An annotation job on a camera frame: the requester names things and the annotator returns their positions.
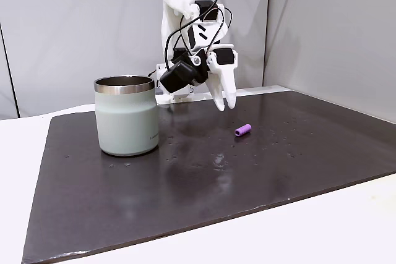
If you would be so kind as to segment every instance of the black mat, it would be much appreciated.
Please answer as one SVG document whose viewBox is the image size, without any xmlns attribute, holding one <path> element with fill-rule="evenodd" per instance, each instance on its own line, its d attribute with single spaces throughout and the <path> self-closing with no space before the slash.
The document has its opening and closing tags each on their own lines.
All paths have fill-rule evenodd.
<svg viewBox="0 0 396 264">
<path fill-rule="evenodd" d="M 234 137 L 247 123 L 250 135 Z M 295 92 L 240 97 L 223 113 L 213 101 L 162 106 L 159 147 L 135 158 L 100 151 L 94 113 L 59 116 L 22 263 L 138 244 L 394 171 L 393 124 Z"/>
</svg>

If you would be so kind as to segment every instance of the mug rim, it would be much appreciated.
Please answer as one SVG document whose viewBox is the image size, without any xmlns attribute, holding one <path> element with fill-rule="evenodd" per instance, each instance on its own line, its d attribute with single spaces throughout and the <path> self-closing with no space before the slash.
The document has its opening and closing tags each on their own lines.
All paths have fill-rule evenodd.
<svg viewBox="0 0 396 264">
<path fill-rule="evenodd" d="M 141 93 L 154 89 L 154 80 L 143 75 L 102 77 L 93 83 L 95 92 L 110 95 Z"/>
</svg>

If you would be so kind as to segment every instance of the purple object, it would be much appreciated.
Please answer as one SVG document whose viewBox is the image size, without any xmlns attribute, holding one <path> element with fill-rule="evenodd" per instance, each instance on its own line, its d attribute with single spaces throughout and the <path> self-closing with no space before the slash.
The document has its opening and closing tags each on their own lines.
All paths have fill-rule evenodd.
<svg viewBox="0 0 396 264">
<path fill-rule="evenodd" d="M 250 126 L 249 124 L 243 125 L 242 127 L 238 128 L 235 130 L 235 136 L 242 136 L 248 132 L 250 132 L 250 130 L 252 130 L 252 126 Z"/>
</svg>

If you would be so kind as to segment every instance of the gray wall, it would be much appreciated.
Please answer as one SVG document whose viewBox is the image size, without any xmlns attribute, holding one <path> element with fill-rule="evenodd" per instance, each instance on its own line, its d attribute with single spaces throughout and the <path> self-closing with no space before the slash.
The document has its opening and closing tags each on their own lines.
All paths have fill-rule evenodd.
<svg viewBox="0 0 396 264">
<path fill-rule="evenodd" d="M 0 120 L 17 117 L 11 82 L 8 74 L 6 55 L 0 35 Z"/>
<path fill-rule="evenodd" d="M 234 15 L 238 88 L 262 85 L 268 0 L 220 0 Z M 159 62 L 161 0 L 0 0 L 21 116 L 93 103 L 92 82 Z"/>
<path fill-rule="evenodd" d="M 270 0 L 265 85 L 396 122 L 395 0 Z"/>
</svg>

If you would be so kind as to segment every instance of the mug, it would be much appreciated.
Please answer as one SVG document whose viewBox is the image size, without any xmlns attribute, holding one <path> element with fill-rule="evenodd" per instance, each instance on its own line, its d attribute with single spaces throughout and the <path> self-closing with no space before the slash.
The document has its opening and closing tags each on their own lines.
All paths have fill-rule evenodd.
<svg viewBox="0 0 396 264">
<path fill-rule="evenodd" d="M 146 153 L 158 145 L 158 108 L 150 77 L 122 75 L 94 82 L 99 146 L 114 156 Z"/>
</svg>

